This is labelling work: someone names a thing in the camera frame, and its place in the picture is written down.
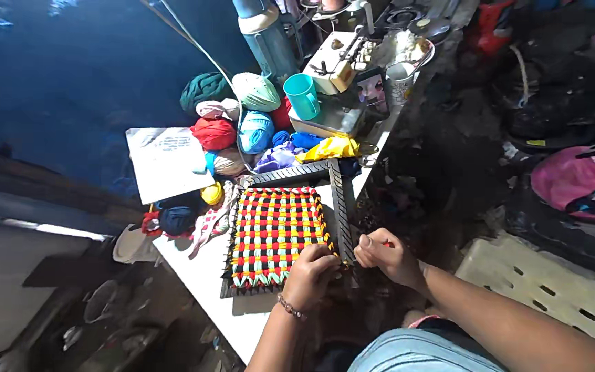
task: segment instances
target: purple fabric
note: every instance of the purple fabric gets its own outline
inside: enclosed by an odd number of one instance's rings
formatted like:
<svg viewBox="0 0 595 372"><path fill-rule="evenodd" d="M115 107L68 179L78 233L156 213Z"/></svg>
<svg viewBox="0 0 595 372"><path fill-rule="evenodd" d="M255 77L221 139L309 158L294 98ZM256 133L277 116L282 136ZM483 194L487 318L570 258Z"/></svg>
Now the purple fabric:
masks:
<svg viewBox="0 0 595 372"><path fill-rule="evenodd" d="M260 158L254 171L265 173L300 165L300 163L295 160L295 155L302 154L306 151L307 150L303 148L295 147L291 141L284 142L279 146L268 149L263 154L263 157Z"/></svg>
<svg viewBox="0 0 595 372"><path fill-rule="evenodd" d="M531 177L536 195L551 207L566 211L571 201L593 193L595 163L590 158L576 158L588 150L585 146L566 148L537 165ZM590 213L575 212L571 215L595 220L595 215Z"/></svg>

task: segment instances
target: teal plastic mug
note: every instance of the teal plastic mug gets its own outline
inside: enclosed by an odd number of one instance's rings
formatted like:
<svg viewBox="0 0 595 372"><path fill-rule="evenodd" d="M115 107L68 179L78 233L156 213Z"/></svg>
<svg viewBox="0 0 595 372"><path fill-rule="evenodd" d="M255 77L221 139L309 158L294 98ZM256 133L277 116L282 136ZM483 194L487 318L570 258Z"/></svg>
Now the teal plastic mug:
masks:
<svg viewBox="0 0 595 372"><path fill-rule="evenodd" d="M321 106L316 97L316 85L311 76L296 73L289 77L284 82L284 92L300 119L311 120L321 112Z"/></svg>

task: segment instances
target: bracelet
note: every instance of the bracelet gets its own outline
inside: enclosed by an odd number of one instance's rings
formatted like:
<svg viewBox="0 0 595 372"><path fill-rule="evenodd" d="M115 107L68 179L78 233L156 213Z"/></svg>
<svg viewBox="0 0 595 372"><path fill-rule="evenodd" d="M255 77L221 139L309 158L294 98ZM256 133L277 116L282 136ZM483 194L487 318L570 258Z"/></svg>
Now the bracelet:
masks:
<svg viewBox="0 0 595 372"><path fill-rule="evenodd" d="M297 311L296 309L293 308L293 305L286 302L286 300L284 300L284 296L282 296L281 293L277 294L277 302L279 302L279 304L282 305L282 307L284 307L284 309L286 309L286 312L288 314L291 314L293 317L296 317L300 320L307 319L307 316L304 315L304 313L302 311Z"/></svg>

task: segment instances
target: white paper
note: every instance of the white paper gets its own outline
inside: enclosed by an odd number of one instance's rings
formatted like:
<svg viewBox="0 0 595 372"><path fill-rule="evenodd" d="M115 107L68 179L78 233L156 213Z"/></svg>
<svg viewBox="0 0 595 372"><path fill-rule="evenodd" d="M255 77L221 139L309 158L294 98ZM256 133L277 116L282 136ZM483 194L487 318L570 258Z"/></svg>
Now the white paper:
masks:
<svg viewBox="0 0 595 372"><path fill-rule="evenodd" d="M130 159L142 204L150 204L215 183L206 157L189 128L131 128L126 131Z"/></svg>

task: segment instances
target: blue thermos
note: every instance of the blue thermos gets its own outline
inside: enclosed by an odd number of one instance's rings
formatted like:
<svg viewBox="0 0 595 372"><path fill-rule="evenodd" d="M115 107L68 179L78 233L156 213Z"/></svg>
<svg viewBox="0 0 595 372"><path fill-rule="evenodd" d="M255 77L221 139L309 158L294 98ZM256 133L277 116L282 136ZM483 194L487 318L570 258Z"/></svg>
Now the blue thermos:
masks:
<svg viewBox="0 0 595 372"><path fill-rule="evenodd" d="M261 74L283 92L284 82L298 73L304 55L295 19L291 14L280 14L273 0L233 0L238 13L238 25L244 39L260 65ZM297 41L298 59L288 41L284 25L290 24Z"/></svg>

